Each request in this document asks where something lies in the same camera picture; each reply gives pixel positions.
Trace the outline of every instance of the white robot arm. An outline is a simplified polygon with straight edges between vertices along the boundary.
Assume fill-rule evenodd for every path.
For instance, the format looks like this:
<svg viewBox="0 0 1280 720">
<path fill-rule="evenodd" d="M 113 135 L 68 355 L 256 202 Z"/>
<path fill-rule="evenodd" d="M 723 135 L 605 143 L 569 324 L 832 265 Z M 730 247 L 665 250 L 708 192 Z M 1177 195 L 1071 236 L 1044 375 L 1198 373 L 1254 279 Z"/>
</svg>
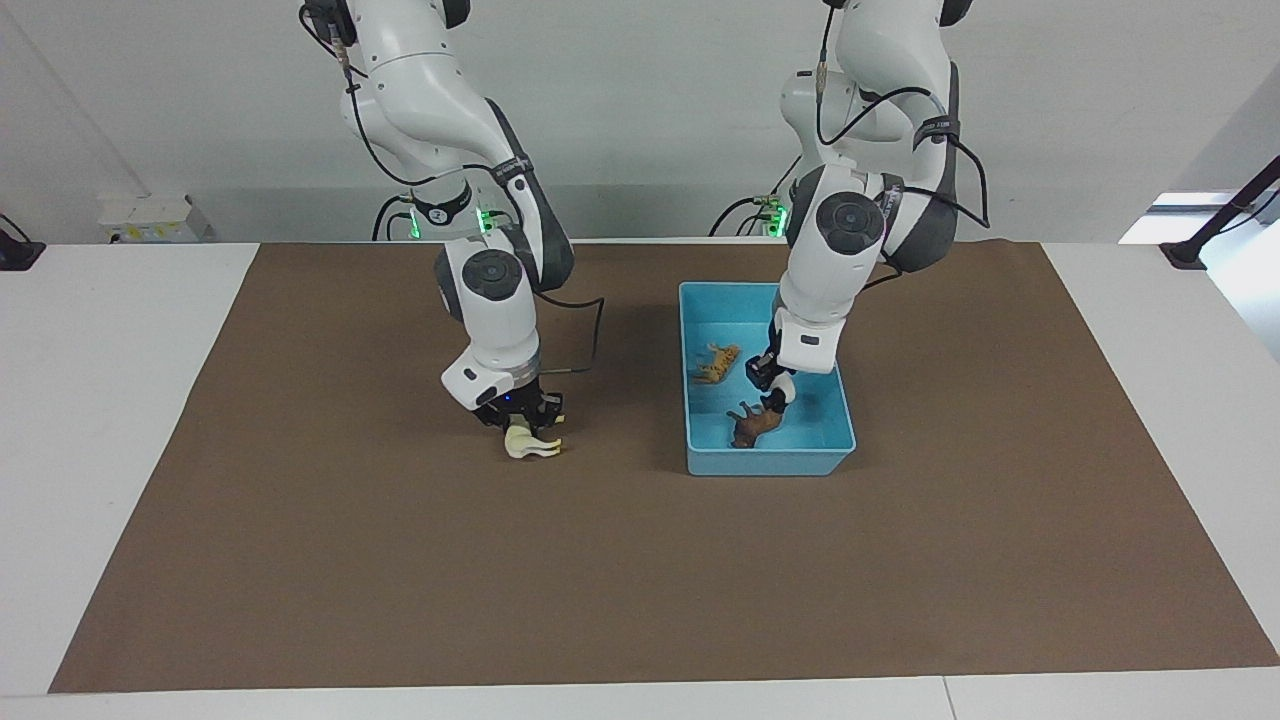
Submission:
<svg viewBox="0 0 1280 720">
<path fill-rule="evenodd" d="M 458 67 L 447 31 L 467 19 L 470 0 L 307 0 L 303 8 L 347 74 L 343 117 L 403 173 L 422 178 L 399 178 L 374 156 L 417 188 L 415 210 L 426 223 L 466 227 L 474 217 L 460 173 L 471 165 L 460 151 L 480 156 L 509 199 L 516 224 L 477 234 L 472 223 L 436 260 L 444 304 L 471 337 L 442 382 L 483 423 L 507 430 L 512 456 L 557 454 L 558 443 L 536 438 L 562 420 L 563 397 L 540 387 L 534 293 L 564 284 L 573 250 L 506 115 Z M 348 47 L 358 47 L 367 73 L 358 83 Z"/>
<path fill-rule="evenodd" d="M 824 0 L 845 9 L 849 0 Z M 959 76 L 942 46 L 972 0 L 860 0 L 845 9 L 836 58 L 792 77 L 782 113 L 800 138 L 801 178 L 787 225 L 791 256 L 780 283 L 769 347 L 748 363 L 785 413 L 790 375 L 831 373 L 854 301 L 883 258 L 910 273 L 941 260 L 955 241 Z M 860 167 L 859 142 L 913 141 L 902 168 Z"/>
</svg>

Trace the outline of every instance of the brown mat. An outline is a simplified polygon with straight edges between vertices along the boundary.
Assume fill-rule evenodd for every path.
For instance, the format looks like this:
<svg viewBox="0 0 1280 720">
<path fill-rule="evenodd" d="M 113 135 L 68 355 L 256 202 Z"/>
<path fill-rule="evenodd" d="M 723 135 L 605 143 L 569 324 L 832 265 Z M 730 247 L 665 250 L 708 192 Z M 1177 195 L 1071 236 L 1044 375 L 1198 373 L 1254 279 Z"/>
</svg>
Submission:
<svg viewBox="0 0 1280 720">
<path fill-rule="evenodd" d="M 826 479 L 685 474 L 676 288 L 785 247 L 582 247 L 568 454 L 445 396 L 435 249 L 268 246 L 54 692 L 1161 670 L 1277 659 L 1037 246 L 868 292 Z M 547 363 L 590 318 L 543 311 Z"/>
</svg>

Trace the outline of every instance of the blue plastic bin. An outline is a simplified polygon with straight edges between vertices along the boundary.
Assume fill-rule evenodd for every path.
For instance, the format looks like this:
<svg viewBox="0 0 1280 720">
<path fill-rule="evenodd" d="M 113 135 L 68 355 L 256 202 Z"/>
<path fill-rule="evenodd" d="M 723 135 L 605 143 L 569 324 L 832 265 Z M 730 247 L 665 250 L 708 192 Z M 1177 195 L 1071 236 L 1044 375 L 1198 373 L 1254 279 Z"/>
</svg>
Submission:
<svg viewBox="0 0 1280 720">
<path fill-rule="evenodd" d="M 856 447 L 840 369 L 829 375 L 796 375 L 799 398 L 786 421 L 760 437 L 755 450 L 737 450 L 733 419 L 740 402 L 756 405 L 760 392 L 744 364 L 769 342 L 777 284 L 685 283 L 680 286 L 680 327 L 685 365 L 685 430 L 689 473 L 712 477 L 829 475 Z M 709 343 L 737 345 L 742 355 L 721 384 L 692 382 Z"/>
</svg>

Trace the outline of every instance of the black stand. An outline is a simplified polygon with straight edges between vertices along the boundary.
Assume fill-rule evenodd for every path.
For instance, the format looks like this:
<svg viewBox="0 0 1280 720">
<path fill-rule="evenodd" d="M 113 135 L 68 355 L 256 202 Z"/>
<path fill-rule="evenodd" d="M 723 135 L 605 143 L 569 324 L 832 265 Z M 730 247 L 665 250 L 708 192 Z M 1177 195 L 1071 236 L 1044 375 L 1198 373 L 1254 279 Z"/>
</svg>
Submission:
<svg viewBox="0 0 1280 720">
<path fill-rule="evenodd" d="M 1226 228 L 1228 223 L 1234 220 L 1240 213 L 1244 213 L 1249 205 L 1253 204 L 1268 187 L 1280 181 L 1280 155 L 1276 155 L 1275 160 L 1262 170 L 1258 177 L 1249 181 L 1249 184 L 1244 186 L 1244 190 L 1239 192 L 1230 202 L 1226 204 L 1221 210 L 1213 215 L 1203 228 L 1199 229 L 1190 240 L 1185 242 L 1166 242 L 1160 246 L 1160 250 L 1169 258 L 1169 261 L 1179 270 L 1204 270 L 1204 263 L 1201 263 L 1199 254 L 1204 250 L 1204 246 L 1210 243 L 1215 237 L 1222 234 L 1222 229 Z"/>
<path fill-rule="evenodd" d="M 44 242 L 18 242 L 0 229 L 0 273 L 29 270 L 44 251 Z"/>
</svg>

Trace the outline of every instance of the black cable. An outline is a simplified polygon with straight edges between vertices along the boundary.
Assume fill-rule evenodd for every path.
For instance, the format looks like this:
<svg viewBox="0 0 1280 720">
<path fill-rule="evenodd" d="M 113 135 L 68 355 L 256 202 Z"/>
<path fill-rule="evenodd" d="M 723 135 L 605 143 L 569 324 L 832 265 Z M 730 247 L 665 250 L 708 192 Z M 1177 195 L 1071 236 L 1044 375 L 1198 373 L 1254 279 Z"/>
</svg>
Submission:
<svg viewBox="0 0 1280 720">
<path fill-rule="evenodd" d="M 970 209 L 965 208 L 964 205 L 956 202 L 951 197 L 947 197 L 946 195 L 942 195 L 941 192 L 937 192 L 937 191 L 933 191 L 933 190 L 927 190 L 927 188 L 923 188 L 923 187 L 906 186 L 906 187 L 902 188 L 902 192 L 910 192 L 910 193 L 914 193 L 914 195 L 924 195 L 925 197 L 932 197 L 932 199 L 937 200 L 938 202 L 942 202 L 947 208 L 951 208 L 952 210 L 956 210 L 956 211 L 964 214 L 966 218 L 969 218 L 970 220 L 978 223 L 983 228 L 991 229 L 991 208 L 989 208 L 991 188 L 987 186 L 987 168 L 983 167 L 982 160 L 978 159 L 978 155 L 975 155 L 972 150 L 969 150 L 963 142 L 960 142 L 955 137 L 950 137 L 950 136 L 948 136 L 948 141 L 952 145 L 955 145 L 957 150 L 960 150 L 961 152 L 964 152 L 965 155 L 968 155 L 969 159 L 973 160 L 974 167 L 978 168 L 978 182 L 982 184 L 982 217 L 979 218 L 973 210 L 970 210 Z M 878 196 L 876 196 L 876 202 L 879 202 L 883 199 L 884 199 L 884 193 L 881 192 Z"/>
<path fill-rule="evenodd" d="M 755 223 L 759 223 L 760 220 L 768 220 L 768 219 L 769 219 L 769 215 L 756 215 L 754 218 L 748 218 L 748 219 L 742 220 L 742 224 L 737 227 L 737 237 L 742 237 L 742 234 L 748 232 L 746 231 L 748 223 L 751 223 L 751 233 L 754 233 L 755 232 Z"/>
<path fill-rule="evenodd" d="M 782 173 L 782 177 L 778 178 L 777 183 L 774 183 L 773 190 L 769 191 L 769 195 L 777 195 L 778 191 L 782 190 L 782 183 L 787 182 L 787 178 L 791 177 L 791 173 L 794 173 L 795 169 L 800 167 L 800 160 L 803 159 L 804 155 L 796 155 L 795 161 L 791 163 L 791 167 L 787 168 L 787 172 Z"/>
<path fill-rule="evenodd" d="M 870 115 L 872 113 L 874 113 L 876 108 L 879 108 L 884 102 L 888 102 L 890 100 L 892 100 L 892 99 L 895 99 L 895 97 L 897 97 L 900 95 L 911 95 L 911 94 L 923 95 L 925 97 L 933 97 L 933 92 L 931 92 L 931 91 L 928 91 L 928 90 L 925 90 L 923 87 L 900 87 L 900 88 L 895 90 L 893 92 L 890 92 L 887 95 L 882 95 L 882 96 L 877 97 L 874 102 L 872 102 L 870 105 L 868 105 L 867 109 L 863 110 L 861 113 L 858 113 L 858 117 L 855 117 L 852 120 L 850 120 L 849 124 L 845 126 L 845 129 L 840 131 L 840 133 L 836 135 L 836 137 L 833 137 L 831 140 L 827 140 L 822 135 L 822 95 L 819 95 L 818 96 L 818 142 L 822 142 L 823 145 L 827 145 L 827 146 L 831 146 L 831 145 L 835 145 L 835 143 L 840 142 L 841 140 L 844 140 L 844 137 L 846 135 L 849 135 L 850 132 L 854 131 L 855 127 L 858 127 L 858 123 L 863 122 L 864 119 L 867 119 L 868 115 Z"/>
<path fill-rule="evenodd" d="M 950 197 L 947 197 L 946 195 L 942 195 L 941 192 L 934 192 L 934 191 L 932 191 L 932 190 L 925 190 L 925 188 L 923 188 L 923 187 L 911 187 L 911 186 L 906 186 L 906 187 L 904 187 L 904 188 L 902 188 L 902 192 L 911 192 L 911 193 L 914 193 L 914 195 L 924 195 L 924 196 L 927 196 L 927 197 L 932 197 L 932 199 L 937 200 L 938 202 L 942 202 L 942 204 L 943 204 L 943 205 L 946 205 L 947 208 L 951 208 L 952 210 L 956 210 L 956 211 L 959 211 L 960 214 L 963 214 L 963 215 L 965 215 L 966 218 L 969 218 L 970 220 L 973 220 L 973 222 L 978 223 L 978 224 L 979 224 L 979 225 L 982 225 L 983 228 L 986 228 L 986 229 L 991 229 L 991 222 L 989 222 L 989 220 L 986 220 L 986 219 L 983 219 L 983 218 L 979 218 L 979 217 L 978 217 L 978 215 L 975 215 L 975 214 L 974 214 L 974 213 L 973 213 L 972 210 L 969 210 L 969 209 L 968 209 L 968 208 L 965 208 L 964 205 L 961 205 L 961 204 L 956 202 L 955 200 L 951 200 L 951 199 L 950 199 Z"/>
<path fill-rule="evenodd" d="M 330 45 L 329 42 L 326 42 L 319 35 L 316 35 L 315 28 L 312 28 L 311 26 L 307 24 L 307 18 L 310 15 L 307 14 L 307 6 L 306 5 L 298 8 L 298 23 L 302 24 L 302 29 L 307 31 L 307 35 L 311 36 L 311 40 L 315 40 L 316 44 L 320 45 L 320 47 L 324 47 L 324 51 L 328 53 L 330 58 L 333 58 L 333 59 L 337 60 L 338 59 L 338 51 L 333 49 L 333 45 Z M 360 68 L 351 68 L 351 72 L 356 73 L 357 76 L 360 76 L 360 77 L 362 77 L 365 79 L 369 79 L 369 76 L 365 74 L 364 70 L 361 70 Z"/>
<path fill-rule="evenodd" d="M 836 6 L 827 12 L 827 29 L 822 31 L 822 54 L 818 55 L 820 63 L 827 61 L 827 45 L 831 41 L 831 26 L 836 22 Z"/>
<path fill-rule="evenodd" d="M 742 208 L 744 205 L 750 205 L 753 202 L 755 202 L 754 197 L 744 197 L 737 202 L 730 205 L 727 209 L 724 209 L 723 213 L 721 213 L 721 217 L 716 220 L 716 224 L 712 225 L 712 232 L 707 233 L 707 236 L 716 237 L 716 233 L 719 231 L 719 227 L 724 224 L 724 220 L 727 220 L 730 215 L 733 214 L 733 210 L 737 210 L 739 208 Z"/>
<path fill-rule="evenodd" d="M 900 88 L 895 90 L 893 92 L 890 92 L 888 95 L 884 95 L 884 96 L 877 99 L 870 105 L 868 105 L 867 109 L 863 110 L 861 113 L 859 113 L 856 118 L 854 118 L 847 126 L 845 126 L 845 129 L 840 131 L 840 133 L 836 135 L 836 137 L 833 137 L 831 140 L 827 140 L 826 137 L 823 137 L 823 135 L 822 135 L 822 100 L 823 100 L 823 95 L 826 95 L 826 90 L 827 90 L 824 87 L 826 86 L 826 76 L 827 76 L 827 50 L 828 50 L 828 46 L 831 44 L 831 26 L 835 22 L 835 19 L 836 19 L 836 6 L 832 5 L 831 6 L 831 12 L 827 13 L 827 27 L 826 27 L 826 29 L 822 31 L 822 51 L 818 54 L 818 73 L 817 73 L 818 77 L 815 77 L 815 81 L 814 81 L 814 82 L 818 82 L 818 83 L 820 83 L 823 86 L 823 87 L 818 88 L 818 94 L 817 94 L 817 97 L 818 97 L 818 114 L 817 114 L 817 119 L 818 119 L 818 142 L 822 142 L 823 145 L 827 145 L 827 146 L 831 146 L 831 145 L 835 145 L 835 143 L 840 142 L 841 138 L 844 138 L 846 135 L 849 135 L 850 132 L 852 132 L 854 128 L 858 127 L 858 123 L 863 122 L 863 119 L 865 119 L 867 115 L 870 115 L 872 113 L 874 113 L 876 108 L 879 108 L 881 104 L 883 104 L 883 102 L 886 102 L 888 100 L 892 100 L 893 97 L 897 97 L 900 95 L 908 95 L 908 94 L 918 94 L 918 95 L 923 95 L 925 97 L 933 97 L 933 92 L 931 92 L 929 90 L 927 90 L 924 87 L 900 87 Z"/>
<path fill-rule="evenodd" d="M 796 155 L 795 161 L 791 163 L 791 167 L 787 168 L 787 172 L 782 173 L 782 177 L 778 178 L 778 182 L 773 184 L 773 190 L 769 191 L 769 195 L 777 195 L 778 191 L 782 190 L 782 183 L 787 182 L 787 178 L 791 177 L 791 173 L 795 172 L 797 167 L 800 167 L 800 160 L 803 159 L 804 155 Z M 755 234 L 755 224 L 765 219 L 768 218 L 762 218 L 760 215 L 751 218 L 751 229 L 746 231 L 746 234 Z M 737 234 L 742 234 L 742 231 L 739 229 Z"/>
<path fill-rule="evenodd" d="M 392 229 L 396 225 L 396 220 L 412 220 L 413 215 L 410 213 L 396 213 L 390 218 L 387 218 L 387 242 L 394 242 L 392 238 Z"/>
<path fill-rule="evenodd" d="M 600 352 L 600 327 L 604 324 L 604 302 L 605 299 L 596 297 L 590 302 L 566 302 L 563 300 L 556 300 L 549 295 L 534 291 L 534 295 L 539 300 L 547 302 L 548 305 L 554 305 L 556 307 L 563 307 L 566 310 L 586 310 L 589 307 L 595 307 L 595 329 L 591 331 L 591 361 L 586 368 L 562 368 L 557 370 L 543 370 L 544 375 L 581 375 L 584 373 L 590 373 L 595 368 L 595 359 Z"/>
<path fill-rule="evenodd" d="M 451 176 L 451 174 L 453 174 L 456 172 L 461 172 L 461 170 L 484 170 L 484 172 L 489 173 L 490 177 L 493 177 L 493 173 L 494 173 L 493 168 L 490 168 L 489 165 L 480 165 L 480 164 L 476 164 L 476 163 L 467 163 L 465 165 L 462 165 L 458 170 L 453 170 L 453 172 L 444 173 L 444 174 L 440 174 L 440 176 L 431 176 L 429 178 L 424 178 L 424 179 L 420 179 L 420 181 L 407 181 L 407 179 L 397 176 L 396 173 L 392 172 L 390 168 L 388 168 L 383 163 L 381 158 L 378 156 L 378 152 L 374 150 L 374 143 L 369 140 L 369 133 L 365 132 L 365 120 L 360 117 L 360 101 L 356 99 L 356 91 L 358 91 L 358 90 L 360 90 L 360 86 L 356 85 L 356 81 L 353 81 L 351 78 L 351 74 L 348 73 L 347 74 L 347 94 L 351 95 L 351 110 L 352 110 L 352 114 L 356 117 L 356 129 L 360 133 L 360 140 L 365 143 L 365 150 L 369 151 L 369 156 L 374 159 L 374 163 L 378 164 L 378 169 L 381 170 L 387 177 L 392 178 L 393 181 L 396 181 L 399 184 L 403 184 L 406 187 L 422 187 L 424 184 L 433 183 L 433 182 L 439 181 L 439 179 L 444 179 L 445 177 L 448 177 L 448 176 Z M 503 192 L 507 193 L 507 199 L 511 200 L 511 204 L 515 206 L 516 214 L 521 215 L 521 218 L 520 218 L 521 222 L 524 222 L 524 214 L 520 211 L 520 205 L 516 205 L 516 199 L 511 195 L 511 191 L 507 190 L 507 187 L 502 186 L 500 183 L 499 183 L 499 186 L 502 187 Z"/>
<path fill-rule="evenodd" d="M 9 215 L 5 215 L 4 213 L 0 213 L 0 220 L 4 220 L 4 222 L 5 222 L 5 223 L 6 223 L 8 225 L 9 225 L 9 227 L 12 227 L 13 229 L 18 231 L 18 234 L 20 234 L 20 236 L 22 236 L 22 240 L 23 240 L 24 242 L 27 242 L 27 243 L 29 243 L 29 242 L 31 242 L 31 236 L 29 236 L 29 234 L 27 234 L 27 233 L 26 233 L 26 232 L 24 232 L 24 231 L 23 231 L 23 229 L 22 229 L 22 228 L 20 228 L 19 225 L 18 225 L 18 223 L 13 222 L 13 218 L 10 218 Z"/>
<path fill-rule="evenodd" d="M 896 281 L 897 278 L 900 278 L 900 277 L 902 277 L 906 273 L 904 273 L 902 270 L 900 270 L 897 268 L 893 268 L 893 274 L 892 275 L 883 277 L 883 278 L 881 278 L 881 279 L 878 279 L 876 282 L 872 282 L 872 283 L 867 283 L 867 287 L 863 288 L 863 292 L 867 292 L 868 290 L 870 290 L 873 287 L 882 286 L 882 284 L 884 284 L 887 282 L 893 282 L 893 281 Z"/>
<path fill-rule="evenodd" d="M 1263 202 L 1262 206 L 1258 208 L 1257 210 L 1254 210 L 1252 215 L 1249 215 L 1248 218 L 1244 218 L 1243 220 L 1240 220 L 1239 223 L 1235 223 L 1231 227 L 1222 228 L 1213 237 L 1217 237 L 1220 234 L 1226 234 L 1226 233 L 1233 232 L 1233 231 L 1238 231 L 1238 229 L 1243 228 L 1244 225 L 1249 224 L 1251 222 L 1258 219 L 1258 215 L 1261 215 L 1262 213 L 1266 213 L 1267 208 L 1270 208 L 1271 204 L 1276 201 L 1276 197 L 1280 197 L 1280 190 L 1277 190 L 1274 193 L 1271 193 L 1271 200 L 1267 200 L 1266 202 Z"/>
<path fill-rule="evenodd" d="M 408 205 L 408 202 L 404 201 L 404 197 L 402 195 L 393 195 L 392 197 L 387 199 L 387 202 L 383 202 L 381 209 L 378 210 L 378 219 L 374 220 L 374 232 L 369 237 L 369 242 L 378 242 L 378 232 L 383 229 L 383 220 L 387 219 L 387 211 L 390 210 L 392 205 L 397 202 L 404 202 L 406 205 Z"/>
</svg>

